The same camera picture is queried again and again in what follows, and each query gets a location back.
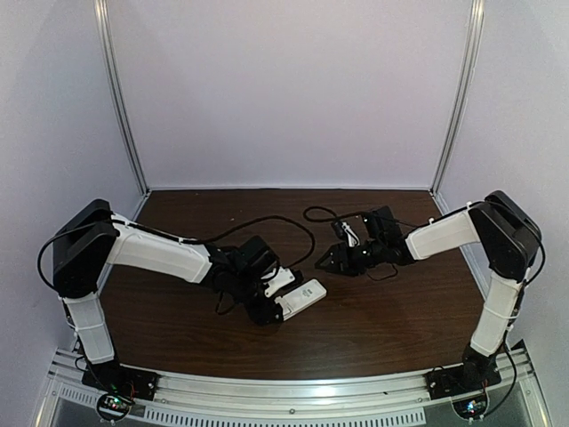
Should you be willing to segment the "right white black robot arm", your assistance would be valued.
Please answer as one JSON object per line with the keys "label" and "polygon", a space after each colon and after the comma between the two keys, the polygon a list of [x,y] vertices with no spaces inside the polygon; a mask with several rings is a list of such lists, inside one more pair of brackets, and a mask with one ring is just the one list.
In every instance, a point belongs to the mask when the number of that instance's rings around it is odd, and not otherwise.
{"label": "right white black robot arm", "polygon": [[351,230],[347,215],[328,219],[339,241],[316,261],[316,269],[357,277],[383,263],[403,267],[467,246],[482,247],[490,283],[455,376],[461,391],[476,391],[489,379],[496,355],[517,320],[525,290],[537,275],[532,268],[544,253],[538,225],[501,190],[407,232],[388,206],[360,212],[358,217],[367,231],[364,240]]}

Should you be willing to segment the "white remote control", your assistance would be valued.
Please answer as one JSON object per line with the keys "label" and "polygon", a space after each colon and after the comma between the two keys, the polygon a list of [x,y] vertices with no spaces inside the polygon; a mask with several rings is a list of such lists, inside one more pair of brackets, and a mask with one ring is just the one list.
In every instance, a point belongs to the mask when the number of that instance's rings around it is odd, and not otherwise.
{"label": "white remote control", "polygon": [[321,301],[326,295],[325,287],[317,279],[311,279],[291,292],[278,296],[275,302],[281,306],[282,319],[286,321]]}

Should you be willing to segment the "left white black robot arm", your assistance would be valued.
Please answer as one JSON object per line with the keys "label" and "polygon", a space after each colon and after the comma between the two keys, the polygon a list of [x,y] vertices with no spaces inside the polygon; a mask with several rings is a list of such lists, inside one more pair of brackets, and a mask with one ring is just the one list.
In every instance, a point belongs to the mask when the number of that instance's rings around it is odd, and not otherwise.
{"label": "left white black robot arm", "polygon": [[115,346],[98,296],[106,265],[150,270],[228,294],[260,326],[284,319],[282,306],[264,292],[278,259],[259,236],[241,246],[192,241],[129,222],[107,201],[95,199],[58,231],[52,249],[52,285],[68,308],[86,359],[96,365],[93,380],[109,395],[122,393],[128,377],[112,363]]}

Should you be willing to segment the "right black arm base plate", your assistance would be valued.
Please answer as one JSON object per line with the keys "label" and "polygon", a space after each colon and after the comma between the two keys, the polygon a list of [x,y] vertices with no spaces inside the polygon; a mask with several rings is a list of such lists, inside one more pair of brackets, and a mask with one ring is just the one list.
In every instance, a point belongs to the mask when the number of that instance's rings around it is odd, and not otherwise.
{"label": "right black arm base plate", "polygon": [[485,386],[501,383],[501,375],[491,369],[484,380],[474,383],[467,380],[463,365],[456,367],[435,367],[424,376],[431,400],[450,398],[461,394],[481,391]]}

